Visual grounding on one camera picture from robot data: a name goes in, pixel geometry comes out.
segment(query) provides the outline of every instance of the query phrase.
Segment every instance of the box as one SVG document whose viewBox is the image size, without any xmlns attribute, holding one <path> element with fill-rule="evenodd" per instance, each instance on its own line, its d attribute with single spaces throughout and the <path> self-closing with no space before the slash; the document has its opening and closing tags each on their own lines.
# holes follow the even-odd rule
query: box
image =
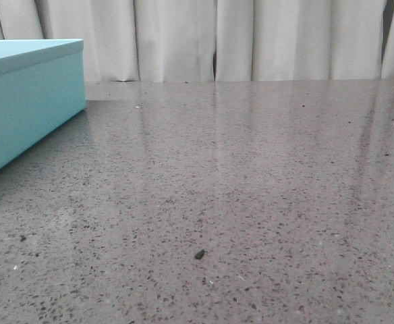
<svg viewBox="0 0 394 324">
<path fill-rule="evenodd" d="M 85 108 L 83 40 L 0 40 L 0 168 Z"/>
</svg>

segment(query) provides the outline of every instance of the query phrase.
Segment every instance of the table surface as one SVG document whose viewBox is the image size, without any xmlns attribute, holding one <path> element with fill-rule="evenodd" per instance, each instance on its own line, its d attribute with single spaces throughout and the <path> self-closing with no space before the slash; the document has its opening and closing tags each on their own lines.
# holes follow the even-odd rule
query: table surface
<svg viewBox="0 0 394 324">
<path fill-rule="evenodd" d="M 86 90 L 0 171 L 0 323 L 394 323 L 394 80 Z"/>
</svg>

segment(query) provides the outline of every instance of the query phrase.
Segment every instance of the dark speck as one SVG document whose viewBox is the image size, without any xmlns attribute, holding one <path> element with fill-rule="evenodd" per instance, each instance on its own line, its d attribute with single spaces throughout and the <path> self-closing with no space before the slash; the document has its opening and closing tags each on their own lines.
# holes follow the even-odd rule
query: dark speck
<svg viewBox="0 0 394 324">
<path fill-rule="evenodd" d="M 197 252 L 196 255 L 194 255 L 194 258 L 200 260 L 203 256 L 204 256 L 204 250 L 201 250 L 200 252 Z"/>
</svg>

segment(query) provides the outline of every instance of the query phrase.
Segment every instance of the box lid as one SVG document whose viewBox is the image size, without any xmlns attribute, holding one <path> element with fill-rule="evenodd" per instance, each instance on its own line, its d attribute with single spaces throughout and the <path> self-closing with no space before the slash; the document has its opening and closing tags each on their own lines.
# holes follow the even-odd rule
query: box lid
<svg viewBox="0 0 394 324">
<path fill-rule="evenodd" d="M 0 40 L 0 74 L 82 50 L 82 39 Z"/>
</svg>

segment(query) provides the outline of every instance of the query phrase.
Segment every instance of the gray countertop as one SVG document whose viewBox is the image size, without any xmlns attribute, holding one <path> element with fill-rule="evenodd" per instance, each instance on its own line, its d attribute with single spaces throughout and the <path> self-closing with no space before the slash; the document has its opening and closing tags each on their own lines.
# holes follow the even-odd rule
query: gray countertop
<svg viewBox="0 0 394 324">
<path fill-rule="evenodd" d="M 0 323 L 394 323 L 394 80 L 86 90 L 0 171 Z"/>
</svg>

